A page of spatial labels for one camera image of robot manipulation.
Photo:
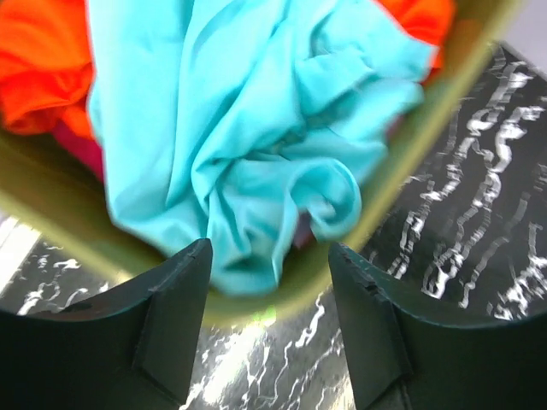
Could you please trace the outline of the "turquoise t-shirt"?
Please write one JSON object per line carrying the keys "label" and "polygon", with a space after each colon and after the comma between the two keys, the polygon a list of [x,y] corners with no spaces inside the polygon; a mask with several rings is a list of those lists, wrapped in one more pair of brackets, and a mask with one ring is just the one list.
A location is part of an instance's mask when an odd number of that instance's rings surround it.
{"label": "turquoise t-shirt", "polygon": [[354,227],[437,53],[375,1],[86,8],[110,218],[165,255],[210,239],[233,296],[278,286],[302,216],[320,240]]}

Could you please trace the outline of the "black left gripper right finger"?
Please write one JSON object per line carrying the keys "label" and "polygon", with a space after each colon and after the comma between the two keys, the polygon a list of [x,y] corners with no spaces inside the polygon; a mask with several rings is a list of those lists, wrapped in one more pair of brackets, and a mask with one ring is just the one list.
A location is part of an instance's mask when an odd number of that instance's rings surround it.
{"label": "black left gripper right finger", "polygon": [[341,243],[328,263],[357,408],[545,408],[544,313],[506,321],[467,312]]}

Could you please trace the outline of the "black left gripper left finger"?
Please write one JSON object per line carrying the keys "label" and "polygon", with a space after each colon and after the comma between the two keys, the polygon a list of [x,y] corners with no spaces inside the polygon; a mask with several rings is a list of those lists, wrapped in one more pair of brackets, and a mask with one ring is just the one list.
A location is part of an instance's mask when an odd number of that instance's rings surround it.
{"label": "black left gripper left finger", "polygon": [[161,265],[59,312],[1,314],[4,409],[177,409],[191,384],[213,250]]}

